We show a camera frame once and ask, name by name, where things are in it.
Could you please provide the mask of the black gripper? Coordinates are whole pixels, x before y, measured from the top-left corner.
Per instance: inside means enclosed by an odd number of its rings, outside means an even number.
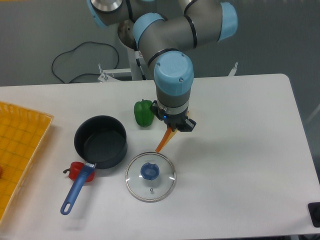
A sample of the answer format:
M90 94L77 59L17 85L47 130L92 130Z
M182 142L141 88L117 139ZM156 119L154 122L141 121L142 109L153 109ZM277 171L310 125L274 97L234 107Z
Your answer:
M166 124L167 128L171 128L172 131L192 132L197 123L188 117L188 103L187 101L179 107L167 107L160 101L154 100L149 109L160 121Z

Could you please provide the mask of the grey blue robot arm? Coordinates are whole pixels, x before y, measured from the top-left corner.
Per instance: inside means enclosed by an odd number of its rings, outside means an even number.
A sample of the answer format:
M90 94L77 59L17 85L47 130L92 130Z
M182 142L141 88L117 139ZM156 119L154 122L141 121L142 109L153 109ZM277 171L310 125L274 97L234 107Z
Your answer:
M236 9L229 2L181 0L183 15L165 19L154 0L89 0L96 24L133 23L132 34L156 86L150 110L173 131L191 132L196 122L187 115L194 69L185 51L233 36Z

